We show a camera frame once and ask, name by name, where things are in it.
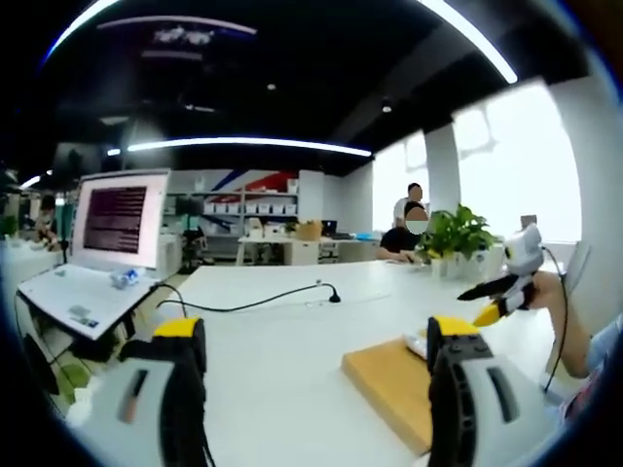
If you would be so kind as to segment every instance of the black ceiling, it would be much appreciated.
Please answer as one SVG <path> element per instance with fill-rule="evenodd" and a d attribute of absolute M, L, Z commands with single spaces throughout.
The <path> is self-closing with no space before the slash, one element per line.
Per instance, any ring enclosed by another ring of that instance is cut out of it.
<path fill-rule="evenodd" d="M 578 48 L 527 2 L 449 3 L 492 37 L 520 81 L 543 76 L 557 82 L 585 74 Z M 79 11 L 44 11 L 45 24 L 33 29 L 36 41 L 29 45 L 28 56 L 34 58 L 19 58 L 9 99 L 15 99 L 20 113 L 16 120 L 11 114 L 17 131 L 6 147 L 21 178 L 48 168 L 58 141 L 119 147 L 133 128 L 141 133 L 146 127 L 166 138 L 266 136 L 374 152 L 419 128 L 440 126 L 458 108 L 507 86 L 462 36 L 444 33 L 449 26 L 414 0 L 307 5 L 122 0 L 74 33 L 37 78 L 27 80 L 36 58 Z M 98 28 L 155 15 L 230 21 L 257 33 L 179 19 Z M 162 33 L 174 34 L 179 26 L 196 44 L 162 41 Z M 161 39 L 155 40 L 159 32 Z M 209 42 L 197 44 L 207 34 Z M 387 114 L 382 112 L 386 103 L 392 107 Z M 106 117 L 127 120 L 109 126 L 101 120 Z M 176 168 L 322 167 L 344 174 L 364 162 L 309 150 L 214 146 L 177 151 L 170 163 Z"/>

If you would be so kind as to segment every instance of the white shirt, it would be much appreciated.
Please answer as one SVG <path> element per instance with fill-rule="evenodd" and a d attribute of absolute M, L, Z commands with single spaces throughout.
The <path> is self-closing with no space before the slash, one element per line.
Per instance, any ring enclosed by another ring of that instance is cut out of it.
<path fill-rule="evenodd" d="M 394 222 L 396 219 L 404 219 L 405 218 L 405 204 L 407 203 L 407 198 L 399 199 L 396 204 L 393 206 L 393 219 Z"/>

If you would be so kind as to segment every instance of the desk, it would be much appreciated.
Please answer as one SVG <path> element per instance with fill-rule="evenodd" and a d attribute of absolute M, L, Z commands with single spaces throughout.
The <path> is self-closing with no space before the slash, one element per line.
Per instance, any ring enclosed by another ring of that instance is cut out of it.
<path fill-rule="evenodd" d="M 343 374 L 342 358 L 421 329 L 431 314 L 473 319 L 484 302 L 458 302 L 464 283 L 384 262 L 200 268 L 179 290 L 188 303 L 229 307 L 317 279 L 335 285 L 342 302 L 329 304 L 330 290 L 318 288 L 232 314 L 188 308 L 205 323 L 205 428 L 215 460 L 230 467 L 410 467 L 415 456 Z M 161 319 L 182 314 L 174 304 L 161 311 Z M 538 380 L 553 341 L 546 312 L 514 313 L 483 336 L 494 353 Z"/>
<path fill-rule="evenodd" d="M 320 241 L 303 241 L 289 236 L 243 236 L 238 239 L 238 253 L 236 254 L 236 266 L 244 264 L 244 253 L 247 245 L 261 243 L 285 245 L 285 264 L 288 266 L 312 266 L 318 264 L 321 245 L 335 244 L 340 248 L 339 256 L 341 263 L 373 260 L 377 241 L 361 241 L 354 238 L 336 240 L 323 237 Z"/>
<path fill-rule="evenodd" d="M 2 284 L 5 304 L 8 312 L 13 315 L 14 296 L 18 291 L 19 285 L 34 277 L 41 272 L 52 269 L 62 263 L 62 253 L 60 251 L 48 251 L 46 249 L 32 250 L 29 243 L 22 243 L 20 246 L 7 246 L 0 248 L 0 266 L 2 267 Z M 17 300 L 17 319 L 19 330 L 25 336 L 30 334 L 45 349 L 46 346 L 39 342 L 39 335 L 33 326 L 30 311 L 24 302 Z M 73 340 L 60 330 L 53 330 L 47 333 L 46 344 L 51 348 L 53 354 L 58 354 Z M 48 360 L 52 360 L 47 350 L 44 350 Z"/>

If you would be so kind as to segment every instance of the window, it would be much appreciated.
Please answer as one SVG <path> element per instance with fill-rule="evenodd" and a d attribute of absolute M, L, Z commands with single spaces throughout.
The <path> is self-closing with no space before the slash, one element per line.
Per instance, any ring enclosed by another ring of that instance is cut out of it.
<path fill-rule="evenodd" d="M 419 183 L 422 202 L 429 202 L 426 146 L 422 131 L 398 141 L 376 154 L 373 165 L 373 230 L 386 232 L 393 226 L 396 202 L 407 195 L 410 183 Z"/>
<path fill-rule="evenodd" d="M 487 129 L 489 137 L 483 134 Z M 544 241 L 581 237 L 575 158 L 556 104 L 534 82 L 455 116 L 461 202 L 486 217 L 494 234 L 536 215 Z"/>

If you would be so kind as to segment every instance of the red stripe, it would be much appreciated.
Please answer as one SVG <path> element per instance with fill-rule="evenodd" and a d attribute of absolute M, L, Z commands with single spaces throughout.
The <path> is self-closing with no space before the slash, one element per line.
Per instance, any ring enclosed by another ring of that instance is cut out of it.
<path fill-rule="evenodd" d="M 261 188 L 266 188 L 267 190 L 277 190 L 279 192 L 285 192 L 287 189 L 288 180 L 291 178 L 296 178 L 296 174 L 291 172 L 276 172 L 271 175 L 267 175 L 266 177 L 260 178 L 253 182 L 247 183 L 244 185 L 244 189 L 247 192 L 251 192 L 253 190 L 259 190 Z M 235 192 L 240 192 L 242 188 L 235 189 Z M 266 197 L 270 194 L 258 194 L 258 197 Z M 220 197 L 216 197 L 212 199 L 210 202 L 237 202 L 239 201 L 239 197 L 231 196 L 231 195 L 223 195 Z"/>

